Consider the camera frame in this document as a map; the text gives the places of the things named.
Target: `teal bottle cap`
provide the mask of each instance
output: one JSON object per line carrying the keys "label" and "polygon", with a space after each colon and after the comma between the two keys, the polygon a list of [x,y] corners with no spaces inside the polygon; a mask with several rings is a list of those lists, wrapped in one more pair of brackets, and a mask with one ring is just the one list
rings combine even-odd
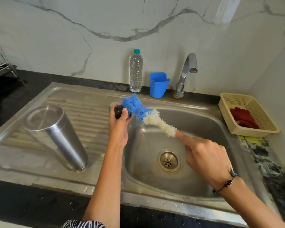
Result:
{"label": "teal bottle cap", "polygon": [[134,53],[140,54],[140,49],[134,49]]}

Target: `blue plastic holder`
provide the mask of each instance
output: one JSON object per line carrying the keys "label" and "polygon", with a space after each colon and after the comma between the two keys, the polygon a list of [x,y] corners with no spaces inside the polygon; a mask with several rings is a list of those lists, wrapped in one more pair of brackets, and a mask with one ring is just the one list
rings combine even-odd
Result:
{"label": "blue plastic holder", "polygon": [[150,73],[150,95],[154,98],[161,98],[169,83],[170,79],[167,79],[166,73]]}

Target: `granite countertop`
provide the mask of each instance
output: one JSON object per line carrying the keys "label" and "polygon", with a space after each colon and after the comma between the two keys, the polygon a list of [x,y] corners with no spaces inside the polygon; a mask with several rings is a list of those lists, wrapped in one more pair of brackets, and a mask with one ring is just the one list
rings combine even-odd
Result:
{"label": "granite countertop", "polygon": [[[17,70],[29,90],[13,76],[0,78],[0,126],[52,82],[129,92],[126,84]],[[149,94],[143,87],[141,94]],[[167,90],[164,97],[172,97]],[[182,101],[218,104],[219,96],[186,93]],[[261,170],[269,192],[285,220],[285,170],[268,155],[263,139],[240,137]],[[90,198],[0,181],[0,220],[31,227],[61,227],[68,219],[81,219]],[[121,205],[121,227],[235,227],[152,209]]]}

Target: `zebra print sleeve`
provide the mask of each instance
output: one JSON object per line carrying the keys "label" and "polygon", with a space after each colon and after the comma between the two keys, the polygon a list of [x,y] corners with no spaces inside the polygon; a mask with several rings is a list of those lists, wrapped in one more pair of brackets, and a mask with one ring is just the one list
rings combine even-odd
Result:
{"label": "zebra print sleeve", "polygon": [[68,220],[62,228],[106,228],[106,226],[96,221]]}

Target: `sink drain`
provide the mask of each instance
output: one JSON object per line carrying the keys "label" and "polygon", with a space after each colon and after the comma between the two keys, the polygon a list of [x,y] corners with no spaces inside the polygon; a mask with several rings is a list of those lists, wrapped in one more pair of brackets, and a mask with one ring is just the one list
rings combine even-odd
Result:
{"label": "sink drain", "polygon": [[161,168],[168,172],[174,172],[178,170],[180,166],[180,158],[171,149],[164,149],[158,154],[158,163]]}

